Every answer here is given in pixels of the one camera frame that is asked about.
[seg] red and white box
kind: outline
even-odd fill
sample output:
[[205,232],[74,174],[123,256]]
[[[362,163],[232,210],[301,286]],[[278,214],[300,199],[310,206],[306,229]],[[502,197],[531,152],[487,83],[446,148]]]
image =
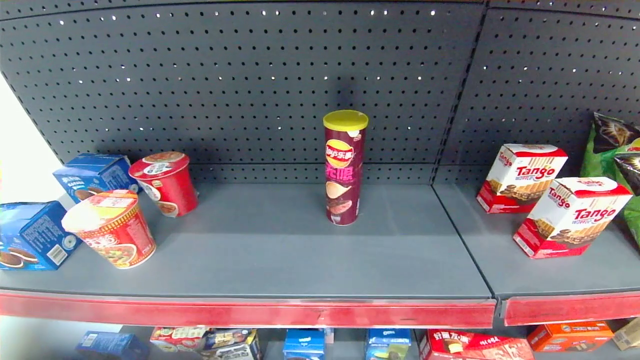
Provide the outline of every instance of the red and white box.
[[528,213],[567,159],[553,145],[506,143],[476,196],[487,213]]
[[525,339],[430,329],[419,345],[420,360],[534,360]]
[[581,255],[631,196],[608,177],[555,179],[513,239],[534,259]]

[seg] cup lid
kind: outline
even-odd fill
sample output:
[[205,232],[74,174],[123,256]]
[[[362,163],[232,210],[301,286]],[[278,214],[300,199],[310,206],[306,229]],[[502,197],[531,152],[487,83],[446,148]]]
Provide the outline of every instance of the cup lid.
[[159,152],[145,156],[129,168],[134,179],[153,180],[173,175],[189,165],[189,156],[178,151]]
[[62,227],[70,233],[97,230],[126,213],[138,203],[130,190],[111,190],[81,201],[62,218]]

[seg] cardboard box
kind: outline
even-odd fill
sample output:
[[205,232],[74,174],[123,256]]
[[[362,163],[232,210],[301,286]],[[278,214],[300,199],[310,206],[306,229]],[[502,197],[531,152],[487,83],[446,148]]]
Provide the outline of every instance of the cardboard box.
[[613,342],[616,343],[620,350],[640,347],[640,318],[631,320],[630,323],[616,331],[613,336]]
[[62,228],[57,201],[0,204],[0,269],[56,270],[82,242]]
[[602,322],[550,323],[540,325],[527,340],[534,351],[592,351],[609,341],[613,332]]
[[128,189],[138,193],[138,182],[129,176],[130,165],[124,155],[81,154],[57,169],[53,176],[77,204],[108,190]]
[[506,143],[476,199],[487,213],[528,213],[566,159],[553,145]]
[[288,329],[282,349],[284,358],[301,360],[324,359],[324,332],[318,330]]
[[420,341],[420,360],[534,360],[525,339],[430,329]]
[[581,255],[631,196],[607,177],[555,179],[513,239],[534,259]]
[[410,346],[409,329],[369,329],[365,360],[404,360]]
[[212,327],[156,327],[149,341],[164,352],[197,351],[204,348],[205,334]]
[[256,329],[215,329],[205,334],[203,360],[260,360]]
[[76,351],[87,359],[146,360],[149,347],[134,334],[87,331]]

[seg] yellow lid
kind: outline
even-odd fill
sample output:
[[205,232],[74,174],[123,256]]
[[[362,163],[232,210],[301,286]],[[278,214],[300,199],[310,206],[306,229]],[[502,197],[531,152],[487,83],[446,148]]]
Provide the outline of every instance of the yellow lid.
[[334,131],[358,131],[367,127],[369,117],[355,110],[338,110],[326,114],[323,123]]

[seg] lay's logo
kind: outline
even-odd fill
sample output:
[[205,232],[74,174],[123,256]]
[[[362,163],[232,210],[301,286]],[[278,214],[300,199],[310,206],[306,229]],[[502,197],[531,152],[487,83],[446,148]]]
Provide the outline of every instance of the lay's logo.
[[331,139],[326,142],[326,160],[335,168],[344,168],[349,166],[353,159],[353,148],[346,142]]

